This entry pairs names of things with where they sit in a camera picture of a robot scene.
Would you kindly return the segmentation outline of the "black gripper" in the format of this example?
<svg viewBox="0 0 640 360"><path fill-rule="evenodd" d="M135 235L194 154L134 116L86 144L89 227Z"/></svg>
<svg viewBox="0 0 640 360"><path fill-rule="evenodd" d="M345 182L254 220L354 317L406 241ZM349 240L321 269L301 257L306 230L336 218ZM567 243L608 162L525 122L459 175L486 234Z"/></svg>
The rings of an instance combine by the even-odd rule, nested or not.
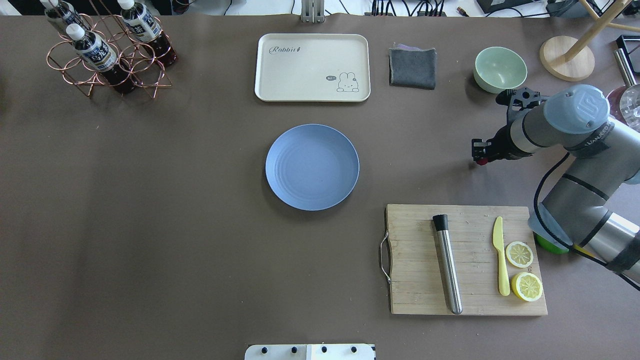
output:
<svg viewBox="0 0 640 360"><path fill-rule="evenodd" d="M486 166L496 160L518 160L530 157L542 148L533 143L524 130L528 112L546 101L546 96L530 88L505 89L495 98L499 105L507 107L506 125L487 141L471 139L471 152L478 166Z"/></svg>

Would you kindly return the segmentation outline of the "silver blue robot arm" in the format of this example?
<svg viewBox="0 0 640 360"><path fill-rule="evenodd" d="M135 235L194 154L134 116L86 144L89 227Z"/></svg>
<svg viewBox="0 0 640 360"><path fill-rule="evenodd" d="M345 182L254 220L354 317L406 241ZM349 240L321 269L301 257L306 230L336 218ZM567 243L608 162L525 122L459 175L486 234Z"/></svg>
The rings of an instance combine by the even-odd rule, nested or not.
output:
<svg viewBox="0 0 640 360"><path fill-rule="evenodd" d="M518 160L562 146L574 161L543 200L534 195L528 225L553 252L574 252L639 287L639 226L606 203L626 183L639 183L639 133L610 116L596 87L578 84L552 96L529 88L496 96L507 107L506 125L487 140L471 141L480 166Z"/></svg>

